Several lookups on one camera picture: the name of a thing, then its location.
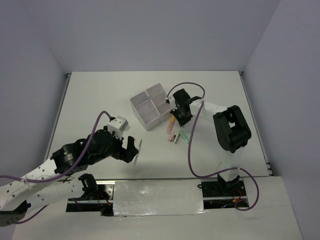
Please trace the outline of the green gel pen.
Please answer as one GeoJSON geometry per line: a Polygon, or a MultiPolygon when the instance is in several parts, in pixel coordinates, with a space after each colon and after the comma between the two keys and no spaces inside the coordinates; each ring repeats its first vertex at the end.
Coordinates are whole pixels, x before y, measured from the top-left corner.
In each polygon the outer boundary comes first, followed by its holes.
{"type": "Polygon", "coordinates": [[[134,160],[133,160],[133,164],[134,164],[134,165],[137,164],[138,157],[139,157],[139,154],[140,154],[140,152],[141,152],[142,143],[143,143],[143,140],[141,139],[140,142],[139,142],[138,148],[137,148],[138,153],[136,154],[136,156],[134,157],[134,160]]]}

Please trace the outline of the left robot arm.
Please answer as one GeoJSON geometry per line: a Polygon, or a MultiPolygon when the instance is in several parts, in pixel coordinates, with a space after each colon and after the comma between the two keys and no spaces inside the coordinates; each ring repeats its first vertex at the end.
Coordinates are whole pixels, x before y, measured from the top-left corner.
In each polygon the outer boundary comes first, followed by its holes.
{"type": "Polygon", "coordinates": [[[99,195],[94,176],[85,171],[106,158],[130,163],[139,154],[132,136],[123,147],[123,137],[107,130],[98,130],[87,138],[64,145],[40,166],[22,177],[7,176],[10,183],[0,188],[0,225],[2,227],[26,222],[27,213],[42,211],[48,205],[64,199],[99,195]]]}

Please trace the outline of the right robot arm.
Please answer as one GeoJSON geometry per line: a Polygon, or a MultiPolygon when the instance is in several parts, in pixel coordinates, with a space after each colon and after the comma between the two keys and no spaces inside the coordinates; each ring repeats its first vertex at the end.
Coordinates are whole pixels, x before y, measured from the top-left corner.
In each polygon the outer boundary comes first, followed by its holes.
{"type": "Polygon", "coordinates": [[[170,105],[172,114],[183,127],[195,117],[191,136],[196,123],[203,118],[213,124],[217,142],[226,153],[217,168],[216,190],[223,196],[230,195],[239,182],[239,161],[244,147],[252,137],[252,132],[239,106],[219,106],[205,101],[200,96],[190,97],[185,89],[167,96],[165,102],[170,105]]]}

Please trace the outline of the pink orange highlighter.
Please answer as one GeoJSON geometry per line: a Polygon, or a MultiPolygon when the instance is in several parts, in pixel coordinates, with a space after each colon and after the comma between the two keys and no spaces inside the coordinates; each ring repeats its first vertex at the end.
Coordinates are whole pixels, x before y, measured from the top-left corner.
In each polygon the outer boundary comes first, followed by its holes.
{"type": "Polygon", "coordinates": [[[174,124],[175,124],[175,121],[176,121],[176,118],[175,118],[174,116],[172,116],[172,117],[170,118],[169,123],[168,123],[167,128],[166,128],[166,132],[165,132],[165,133],[166,133],[167,135],[170,135],[170,134],[171,134],[172,129],[173,129],[174,124]]]}

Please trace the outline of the pink mini stapler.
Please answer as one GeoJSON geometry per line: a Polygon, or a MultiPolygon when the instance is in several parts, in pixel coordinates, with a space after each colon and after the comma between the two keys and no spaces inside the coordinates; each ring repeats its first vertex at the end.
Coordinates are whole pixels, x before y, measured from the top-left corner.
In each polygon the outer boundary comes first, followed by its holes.
{"type": "Polygon", "coordinates": [[[174,131],[174,132],[172,132],[171,135],[170,135],[169,138],[168,138],[168,141],[169,141],[170,143],[176,144],[179,135],[180,135],[179,131],[174,131]]]}

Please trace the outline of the right white divided container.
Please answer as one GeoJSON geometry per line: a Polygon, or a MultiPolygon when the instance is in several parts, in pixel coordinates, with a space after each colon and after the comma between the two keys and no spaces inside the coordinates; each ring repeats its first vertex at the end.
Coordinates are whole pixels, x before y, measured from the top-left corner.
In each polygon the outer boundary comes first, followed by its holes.
{"type": "Polygon", "coordinates": [[[167,93],[160,83],[153,85],[146,89],[146,93],[150,97],[151,102],[154,104],[156,110],[160,115],[160,122],[165,121],[170,117],[171,106],[166,103],[167,93]]]}

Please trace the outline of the white divided container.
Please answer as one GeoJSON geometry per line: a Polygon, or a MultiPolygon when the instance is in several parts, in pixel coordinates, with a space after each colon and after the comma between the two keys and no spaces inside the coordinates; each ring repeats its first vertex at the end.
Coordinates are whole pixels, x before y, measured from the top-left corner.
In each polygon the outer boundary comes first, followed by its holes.
{"type": "Polygon", "coordinates": [[[151,102],[154,104],[156,110],[160,115],[160,122],[165,121],[170,117],[171,106],[166,103],[167,93],[160,83],[153,85],[146,89],[146,93],[150,97],[151,102]]]}
{"type": "Polygon", "coordinates": [[[143,91],[130,98],[133,114],[146,131],[160,123],[160,114],[152,101],[148,100],[148,96],[143,91]]]}

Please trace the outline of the left white divided container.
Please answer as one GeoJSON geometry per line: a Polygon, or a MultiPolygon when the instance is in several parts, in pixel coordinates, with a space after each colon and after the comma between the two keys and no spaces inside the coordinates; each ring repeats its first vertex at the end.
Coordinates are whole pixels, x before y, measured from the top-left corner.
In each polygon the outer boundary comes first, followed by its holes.
{"type": "Polygon", "coordinates": [[[148,100],[148,96],[143,91],[130,98],[133,114],[146,131],[160,123],[160,114],[152,101],[148,100]]]}

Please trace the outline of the silver foil sheet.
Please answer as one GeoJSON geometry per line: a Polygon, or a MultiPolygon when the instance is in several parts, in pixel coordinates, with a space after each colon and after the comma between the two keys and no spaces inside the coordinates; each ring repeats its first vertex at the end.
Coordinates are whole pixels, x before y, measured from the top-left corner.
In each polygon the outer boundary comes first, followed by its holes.
{"type": "Polygon", "coordinates": [[[117,181],[113,213],[121,217],[203,214],[200,183],[197,179],[117,181]]]}

